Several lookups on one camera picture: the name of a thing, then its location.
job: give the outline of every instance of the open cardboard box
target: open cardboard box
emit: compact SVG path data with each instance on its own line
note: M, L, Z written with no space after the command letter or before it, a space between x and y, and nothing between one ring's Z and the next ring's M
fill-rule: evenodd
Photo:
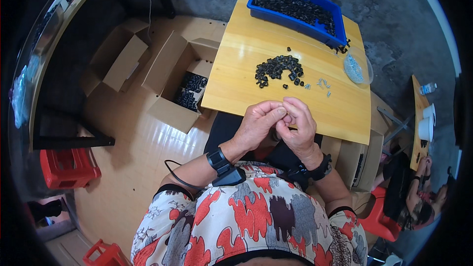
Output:
M101 82L117 92L128 90L151 58L146 44L148 26L148 23L131 18L113 29L80 78L86 96Z
M324 153L336 153L338 157L332 166L340 174L346 187L354 192L371 192L379 167L379 159L383 150L384 136L371 130L370 144L364 145L355 142L323 136L321 150ZM355 179L360 155L363 154L361 168Z
M173 100L186 71L209 78L219 45L219 42L204 38L187 41L172 31L142 84L159 96L148 113L184 133L191 130L200 116L208 118L212 110L203 109L200 103L199 112L194 112Z

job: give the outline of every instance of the plastic bottle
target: plastic bottle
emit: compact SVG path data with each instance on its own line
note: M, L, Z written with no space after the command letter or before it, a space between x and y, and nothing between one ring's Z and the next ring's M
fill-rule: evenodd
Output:
M436 88L437 88L436 83L428 83L426 85L419 87L419 93L421 93L422 96L425 96L428 93L434 92Z

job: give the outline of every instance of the blue plastic tray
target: blue plastic tray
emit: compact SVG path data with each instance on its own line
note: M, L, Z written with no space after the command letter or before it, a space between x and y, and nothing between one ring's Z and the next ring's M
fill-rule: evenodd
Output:
M335 35L337 35L337 37L328 34L324 28L325 25L319 24L318 22L316 22L315 26L309 25L303 21L297 20L287 15L255 6L253 5L253 0L248 0L248 4L246 6L251 10L252 17L260 18L265 21L271 21L284 27L296 30L297 32L304 33L333 48L340 45L345 46L347 44L347 38L345 35L345 27L343 26L340 7L329 0L310 1L332 12L332 15L334 16Z

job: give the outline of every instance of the black cable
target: black cable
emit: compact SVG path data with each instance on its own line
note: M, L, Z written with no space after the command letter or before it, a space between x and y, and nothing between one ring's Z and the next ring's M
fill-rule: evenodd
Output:
M186 185L186 186L189 186L190 188L193 188L193 189L197 189L197 190L201 190L201 191L207 190L206 188L196 187L196 186L193 186L193 185L188 184L188 183L184 182L183 180L181 180L178 176L176 176L176 174L174 174L174 172L172 171L172 169L168 166L168 162L172 162L172 163L179 164L179 165L182 165L182 164L177 163L177 162L175 162L174 160L169 160L169 159L166 159L166 160L164 161L164 164L166 165L166 167L168 168L168 170L171 172L171 175L173 175L173 177L176 178L176 180L178 180L178 181L181 182L182 184L184 184L184 185Z
M360 205L357 209L354 209L353 211L356 212L359 208L361 208L362 206L364 206L365 204L367 204L367 203L370 202L370 201L371 201L371 199L370 199L369 201L365 202L364 204Z

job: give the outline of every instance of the red plastic chair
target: red plastic chair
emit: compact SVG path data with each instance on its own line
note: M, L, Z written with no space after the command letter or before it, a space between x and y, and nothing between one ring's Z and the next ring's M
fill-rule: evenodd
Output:
M369 233L375 234L389 241L396 241L399 237L401 227L393 219L383 213L384 197L386 188L377 187L371 192L376 197L375 205L366 219L358 219L363 228Z
M91 156L90 148L41 150L41 168L48 188L72 189L88 186L90 180L102 175L98 166L92 166Z
M98 251L100 256L95 259L95 261L92 261L90 256L95 251ZM86 252L82 261L84 261L87 266L128 266L129 263L125 262L121 258L121 255L123 255L123 253L116 243L107 245L103 243L102 239L99 239L97 243Z

